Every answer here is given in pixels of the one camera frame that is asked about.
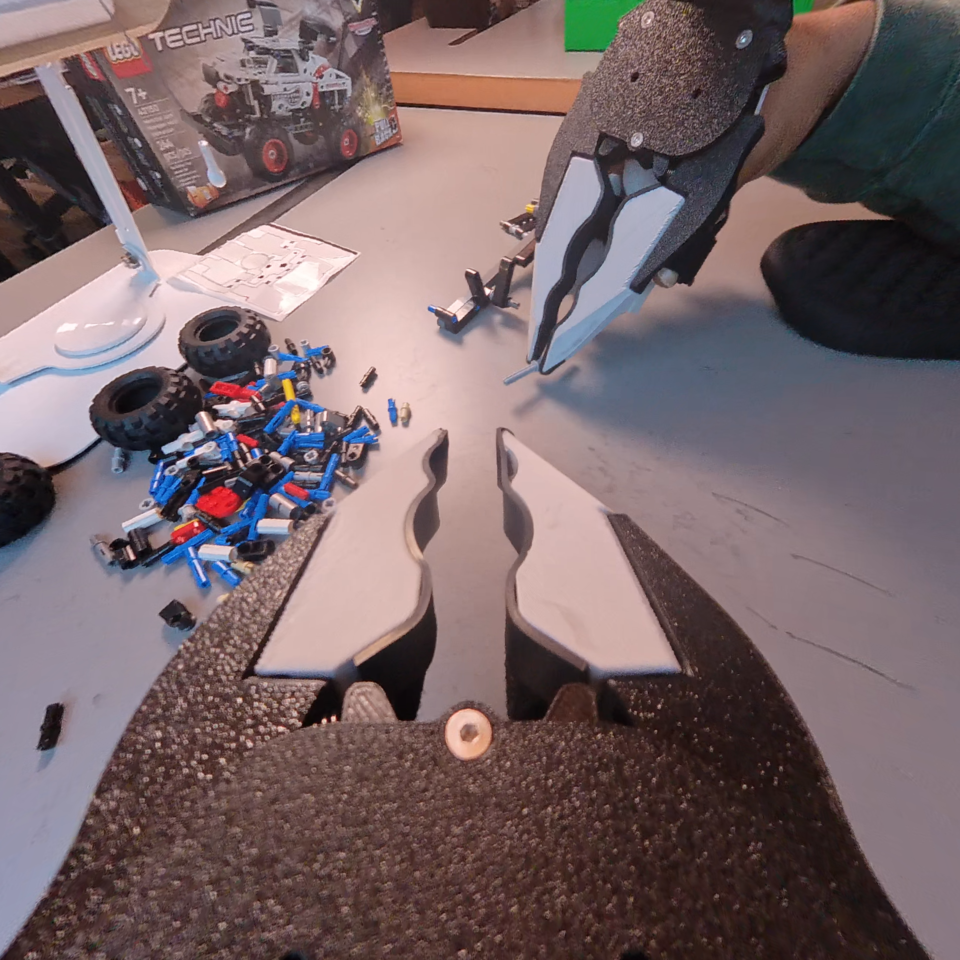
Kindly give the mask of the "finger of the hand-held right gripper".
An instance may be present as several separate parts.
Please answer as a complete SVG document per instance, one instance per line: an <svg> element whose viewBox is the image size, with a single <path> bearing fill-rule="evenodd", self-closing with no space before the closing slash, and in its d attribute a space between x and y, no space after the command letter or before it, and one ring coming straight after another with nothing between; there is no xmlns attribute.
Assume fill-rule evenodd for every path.
<svg viewBox="0 0 960 960"><path fill-rule="evenodd" d="M631 285L685 201L669 188L649 189L625 201L613 218L604 259L579 287L570 313L551 336L539 362L542 374L569 360L614 319L643 302L645 294L637 294Z"/></svg>
<svg viewBox="0 0 960 960"><path fill-rule="evenodd" d="M536 242L528 361L546 360L561 305L572 291L603 203L604 177L597 158L573 155Z"/></svg>

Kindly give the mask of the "black cushion pad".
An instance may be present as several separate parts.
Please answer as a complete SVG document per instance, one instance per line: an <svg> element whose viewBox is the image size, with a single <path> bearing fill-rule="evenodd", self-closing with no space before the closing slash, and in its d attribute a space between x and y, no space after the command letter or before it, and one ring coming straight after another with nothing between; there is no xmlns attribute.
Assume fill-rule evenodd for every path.
<svg viewBox="0 0 960 960"><path fill-rule="evenodd" d="M844 354L959 360L958 255L890 220L812 222L778 236L760 269L779 318Z"/></svg>

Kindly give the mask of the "pile of small building pieces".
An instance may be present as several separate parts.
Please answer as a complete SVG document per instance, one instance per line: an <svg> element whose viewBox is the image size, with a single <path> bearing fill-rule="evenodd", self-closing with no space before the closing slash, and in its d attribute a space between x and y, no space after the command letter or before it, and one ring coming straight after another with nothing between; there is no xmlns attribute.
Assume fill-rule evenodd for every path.
<svg viewBox="0 0 960 960"><path fill-rule="evenodd" d="M94 535L101 564L120 570L181 562L197 588L239 586L302 521L331 511L337 486L378 446L380 426L364 405L352 412L316 402L312 379L333 371L327 345L287 339L245 373L195 377L203 406L186 432L157 450L146 498L113 539ZM113 446L122 472L134 452Z"/></svg>

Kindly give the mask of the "grey and black brick chassis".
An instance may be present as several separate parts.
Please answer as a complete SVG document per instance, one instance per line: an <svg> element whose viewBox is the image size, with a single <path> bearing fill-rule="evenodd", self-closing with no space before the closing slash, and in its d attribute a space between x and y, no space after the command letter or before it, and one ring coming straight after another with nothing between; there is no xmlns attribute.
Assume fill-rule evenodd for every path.
<svg viewBox="0 0 960 960"><path fill-rule="evenodd" d="M513 277L518 268L525 269L534 261L538 208L539 200L534 198L525 204L519 214L498 223L500 230L517 241L518 245L501 258L498 267L488 279L484 279L480 271L468 269L464 272L466 296L447 307L427 307L441 330L452 334L460 333L487 306L499 309L519 307L519 303L511 298Z"/></svg>

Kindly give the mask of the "toy truck box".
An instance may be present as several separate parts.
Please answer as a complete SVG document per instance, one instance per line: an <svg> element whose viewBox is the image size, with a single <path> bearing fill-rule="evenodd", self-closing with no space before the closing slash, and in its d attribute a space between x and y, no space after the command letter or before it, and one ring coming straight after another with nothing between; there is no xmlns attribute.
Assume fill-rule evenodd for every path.
<svg viewBox="0 0 960 960"><path fill-rule="evenodd" d="M388 2L171 2L68 61L147 202L191 217L402 142Z"/></svg>

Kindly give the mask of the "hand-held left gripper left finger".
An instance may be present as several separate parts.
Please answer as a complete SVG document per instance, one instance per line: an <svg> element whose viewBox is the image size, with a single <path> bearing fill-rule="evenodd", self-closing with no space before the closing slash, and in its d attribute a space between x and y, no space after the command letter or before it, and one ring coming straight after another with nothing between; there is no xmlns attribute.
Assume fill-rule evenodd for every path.
<svg viewBox="0 0 960 960"><path fill-rule="evenodd" d="M344 498L253 666L260 677L345 677L417 626L433 582L448 433L430 433Z"/></svg>

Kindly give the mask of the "grey desk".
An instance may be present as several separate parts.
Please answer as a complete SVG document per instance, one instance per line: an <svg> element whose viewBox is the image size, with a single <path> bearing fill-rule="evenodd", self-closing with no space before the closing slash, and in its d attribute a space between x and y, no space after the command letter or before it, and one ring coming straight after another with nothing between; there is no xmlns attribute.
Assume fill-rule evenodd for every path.
<svg viewBox="0 0 960 960"><path fill-rule="evenodd" d="M418 717L505 710L496 430L631 516L737 620L795 700L891 900L932 956L958 958L958 365L875 361L797 338L759 264L795 225L866 214L769 179L735 198L693 286L651 295L549 377L515 313L460 336L427 306L512 243L499 221L539 190L559 118L403 108L403 143L197 221L136 213L153 249L205 253L260 218L358 252L278 330L329 344L316 397L384 428L368 472L449 433L436 654ZM369 390L359 381L369 367ZM387 401L409 402L408 426Z"/></svg>

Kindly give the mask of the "green storage bin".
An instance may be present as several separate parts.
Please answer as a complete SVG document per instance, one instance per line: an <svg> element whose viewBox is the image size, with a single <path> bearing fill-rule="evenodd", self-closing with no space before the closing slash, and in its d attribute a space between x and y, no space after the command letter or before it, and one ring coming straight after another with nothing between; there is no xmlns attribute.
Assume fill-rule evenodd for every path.
<svg viewBox="0 0 960 960"><path fill-rule="evenodd" d="M619 22L642 1L564 1L563 45L566 52L602 53Z"/></svg>

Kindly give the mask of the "black toy tyre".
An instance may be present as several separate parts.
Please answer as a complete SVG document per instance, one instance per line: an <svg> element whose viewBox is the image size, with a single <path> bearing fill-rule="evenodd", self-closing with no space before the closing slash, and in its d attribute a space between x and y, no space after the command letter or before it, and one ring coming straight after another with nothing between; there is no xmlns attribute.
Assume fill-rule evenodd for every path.
<svg viewBox="0 0 960 960"><path fill-rule="evenodd" d="M177 341L186 365L214 380L250 371L267 356L271 343L271 331L256 312L231 306L212 308L191 318Z"/></svg>
<svg viewBox="0 0 960 960"><path fill-rule="evenodd" d="M30 458L1 453L1 547L22 539L56 503L52 474Z"/></svg>
<svg viewBox="0 0 960 960"><path fill-rule="evenodd" d="M147 366L106 384L90 404L89 419L114 448L160 450L194 424L204 402L204 392L185 373Z"/></svg>

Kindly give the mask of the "white sticker sheet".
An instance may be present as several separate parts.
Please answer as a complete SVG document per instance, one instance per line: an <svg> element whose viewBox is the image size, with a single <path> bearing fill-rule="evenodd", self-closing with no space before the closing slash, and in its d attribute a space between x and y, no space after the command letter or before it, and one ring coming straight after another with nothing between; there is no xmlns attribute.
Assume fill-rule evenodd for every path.
<svg viewBox="0 0 960 960"><path fill-rule="evenodd" d="M350 248L267 223L225 241L171 282L281 322L356 258Z"/></svg>

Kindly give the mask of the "white book stand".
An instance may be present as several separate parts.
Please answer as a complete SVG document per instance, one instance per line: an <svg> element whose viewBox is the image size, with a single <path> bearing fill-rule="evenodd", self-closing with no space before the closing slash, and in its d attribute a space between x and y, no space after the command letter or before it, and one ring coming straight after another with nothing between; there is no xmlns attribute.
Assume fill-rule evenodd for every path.
<svg viewBox="0 0 960 960"><path fill-rule="evenodd" d="M135 367L175 361L180 330L215 300L184 275L198 256L150 254L62 62L34 71L122 247L118 266L2 338L2 451L50 467L96 441L88 407L102 386Z"/></svg>

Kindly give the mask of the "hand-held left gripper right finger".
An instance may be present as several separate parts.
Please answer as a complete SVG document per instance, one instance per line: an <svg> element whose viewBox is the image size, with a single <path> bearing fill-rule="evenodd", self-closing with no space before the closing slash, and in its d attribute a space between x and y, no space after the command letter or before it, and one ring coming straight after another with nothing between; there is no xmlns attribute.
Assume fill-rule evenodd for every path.
<svg viewBox="0 0 960 960"><path fill-rule="evenodd" d="M590 679L679 673L610 509L513 433L500 434L500 490L512 622Z"/></svg>

